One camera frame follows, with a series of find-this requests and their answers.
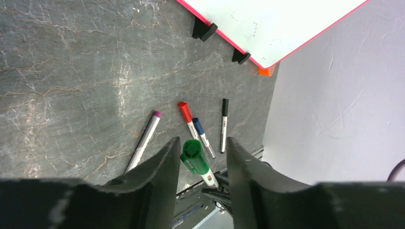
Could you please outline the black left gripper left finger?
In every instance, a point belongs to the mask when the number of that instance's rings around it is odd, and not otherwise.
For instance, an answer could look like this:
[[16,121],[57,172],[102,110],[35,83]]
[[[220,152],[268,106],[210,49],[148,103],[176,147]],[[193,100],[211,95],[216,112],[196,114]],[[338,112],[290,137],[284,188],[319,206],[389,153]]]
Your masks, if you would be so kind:
[[169,229],[181,142],[104,185],[79,178],[1,179],[3,229]]

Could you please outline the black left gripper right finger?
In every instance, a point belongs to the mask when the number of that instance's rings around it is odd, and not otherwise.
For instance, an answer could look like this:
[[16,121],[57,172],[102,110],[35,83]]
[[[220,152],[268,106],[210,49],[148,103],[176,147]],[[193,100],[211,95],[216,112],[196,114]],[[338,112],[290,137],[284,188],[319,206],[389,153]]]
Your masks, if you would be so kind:
[[226,141],[236,229],[402,229],[403,182],[322,182],[289,178]]

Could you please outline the green marker pen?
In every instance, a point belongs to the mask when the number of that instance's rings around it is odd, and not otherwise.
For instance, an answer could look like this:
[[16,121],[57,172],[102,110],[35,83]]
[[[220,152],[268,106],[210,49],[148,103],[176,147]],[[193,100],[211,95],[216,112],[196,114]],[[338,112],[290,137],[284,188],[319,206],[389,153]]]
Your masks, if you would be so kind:
[[188,140],[183,144],[180,159],[193,174],[199,175],[210,188],[219,188],[214,173],[206,160],[203,146],[198,140]]

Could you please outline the pink framed whiteboard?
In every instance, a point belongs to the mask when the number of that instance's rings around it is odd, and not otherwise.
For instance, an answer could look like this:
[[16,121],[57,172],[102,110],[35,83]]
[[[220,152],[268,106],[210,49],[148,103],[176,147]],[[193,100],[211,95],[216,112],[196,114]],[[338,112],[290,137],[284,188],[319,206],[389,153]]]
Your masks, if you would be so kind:
[[179,4],[262,69],[363,5],[363,0],[181,0]]

